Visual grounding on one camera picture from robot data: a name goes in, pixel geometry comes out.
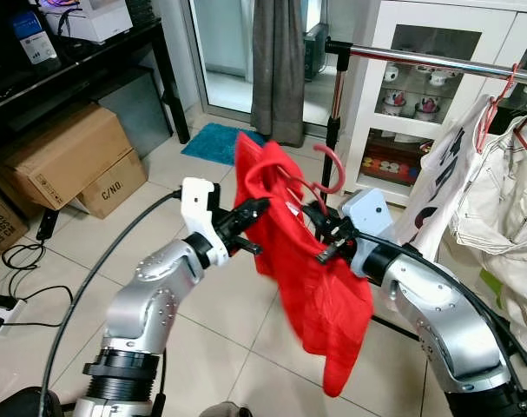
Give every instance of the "white cabinet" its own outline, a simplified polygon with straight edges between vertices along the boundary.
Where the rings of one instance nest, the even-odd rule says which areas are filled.
[[[513,63],[519,63],[519,68],[527,70],[527,13],[517,14],[495,61],[496,65],[505,67],[511,67]],[[496,96],[500,94],[505,84],[503,80],[488,79],[482,93]],[[527,114],[527,85],[517,84],[511,90],[510,96],[498,105],[497,115],[489,132],[500,135],[514,117],[524,114]]]
[[[527,17],[511,10],[438,3],[380,1],[366,7],[362,12],[375,24],[356,31],[354,43],[481,63],[498,63],[510,41],[507,36]],[[523,44],[523,54],[527,21],[518,26],[521,32],[515,37],[520,40],[515,43]],[[508,55],[510,61],[501,64],[519,60]],[[424,154],[420,145],[442,137],[482,91],[499,91],[500,85],[504,82],[485,84],[481,76],[353,57],[339,145],[345,191],[378,187],[389,202],[405,205]]]

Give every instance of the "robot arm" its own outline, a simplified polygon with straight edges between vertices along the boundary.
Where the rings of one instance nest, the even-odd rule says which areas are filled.
[[[203,180],[184,182],[182,214],[192,234],[142,261],[133,281],[116,296],[101,352],[84,368],[92,381],[76,404],[75,417],[159,415],[152,412],[150,391],[157,355],[165,348],[181,300],[209,265],[225,263],[238,248],[258,252],[239,234],[256,222],[269,201],[248,200],[221,213],[214,187]],[[325,218],[315,205],[304,211],[329,243],[319,261],[342,256],[357,275],[374,279],[386,304],[414,326],[455,416],[527,415],[527,398],[519,398],[511,385],[497,341],[471,303],[410,256],[357,237],[361,231],[392,239],[392,220],[377,190],[352,197],[341,207],[342,217]]]
[[[363,232],[393,240],[382,194],[376,189],[362,191],[339,210],[343,217],[328,219],[315,205],[305,210],[329,243],[318,259],[326,262],[340,255],[355,274],[380,285],[386,306],[404,316],[418,334],[453,414],[526,416],[527,392],[521,395],[514,389],[497,340],[471,302],[423,263],[357,237]]]
[[[187,178],[181,211],[190,235],[173,240],[140,262],[132,282],[111,303],[101,351],[83,372],[91,376],[75,417],[148,417],[159,354],[167,344],[181,301],[210,265],[222,265],[243,248],[259,248],[239,237],[268,206],[247,200],[227,212],[218,208],[219,185]]]

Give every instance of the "white box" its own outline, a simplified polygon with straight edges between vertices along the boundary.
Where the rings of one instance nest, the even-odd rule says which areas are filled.
[[[62,25],[62,36],[103,43],[132,27],[125,0],[81,0],[79,4],[69,6],[55,6],[47,0],[40,0],[39,3],[39,10],[55,34],[58,33],[63,13],[74,10],[68,14],[68,24],[64,22]]]

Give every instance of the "chrome pole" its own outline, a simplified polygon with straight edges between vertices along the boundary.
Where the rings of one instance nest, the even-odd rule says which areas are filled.
[[[463,59],[447,58],[445,56],[433,56],[418,54],[404,50],[385,50],[382,48],[369,48],[366,46],[352,45],[350,55],[363,56],[366,58],[393,61],[395,63],[420,64],[428,67],[443,68],[473,74],[476,76],[487,76],[489,78],[507,79],[512,75],[512,68],[491,65],[488,63],[473,63]],[[520,69],[514,75],[518,83],[527,83],[527,71]]]
[[[345,71],[336,71],[336,78],[334,79],[333,106],[331,107],[331,117],[333,119],[338,119],[340,116],[340,102],[342,100],[345,73]]]

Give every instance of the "glass door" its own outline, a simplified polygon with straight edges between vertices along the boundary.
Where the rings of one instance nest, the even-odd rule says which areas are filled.
[[[254,0],[183,0],[191,12],[190,48],[198,72],[204,110],[249,120],[254,82]],[[304,122],[324,127],[333,100],[336,61],[326,56],[325,40],[349,40],[358,2],[301,0],[305,46]],[[322,133],[317,129],[313,133]]]

